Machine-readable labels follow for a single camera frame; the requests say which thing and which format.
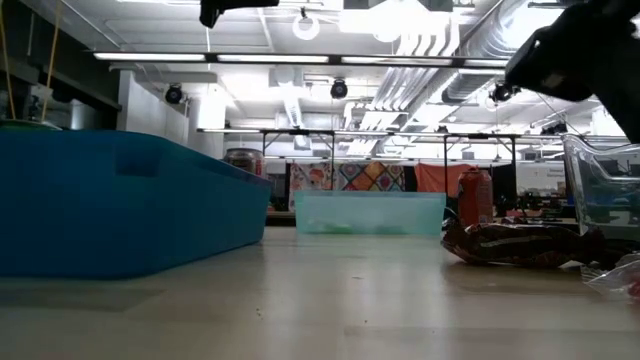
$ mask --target translucent plastic bin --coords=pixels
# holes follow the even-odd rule
[[[296,191],[296,224],[304,234],[440,236],[445,194]]]
[[[640,241],[640,145],[596,149],[579,137],[563,137],[580,230],[598,227],[608,239]]]

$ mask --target floor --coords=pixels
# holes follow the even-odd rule
[[[640,306],[437,239],[296,237],[118,282],[0,279],[0,359],[638,359]]]

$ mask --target ceiling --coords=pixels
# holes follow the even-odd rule
[[[55,1],[22,0],[39,14],[53,20]],[[314,3],[310,14],[322,17],[320,31],[313,40],[301,40],[292,28],[299,10],[292,2],[282,0],[281,8],[233,10],[225,13],[213,30],[207,30],[198,19],[197,6],[169,6],[151,3],[131,3],[117,0],[63,0],[61,27],[64,31],[97,51],[154,51],[154,52],[254,52],[254,53],[316,53],[316,54],[394,54],[399,41],[385,43],[371,34],[352,34],[340,31],[336,23],[341,0],[325,0],[325,6]],[[457,17],[460,34],[469,31],[497,2],[496,0],[464,0],[475,9]],[[224,64],[147,64],[138,71],[141,82],[157,82],[166,87],[163,76],[171,73],[215,73],[233,101],[227,117],[233,124],[252,124],[252,119],[274,119],[284,113],[281,97],[269,89],[271,66]],[[300,98],[303,113],[332,113],[342,115],[347,101],[332,100],[329,89],[333,78],[345,78],[350,98],[373,98],[383,83],[387,68],[302,66],[310,81]],[[197,94],[206,84],[185,85]],[[510,131],[531,130],[531,124],[554,120],[554,113],[566,115],[577,131],[589,130],[591,111],[599,108],[597,100],[572,104],[538,94],[523,92],[497,110],[487,105],[489,88],[475,92],[463,106],[442,120],[449,131]]]

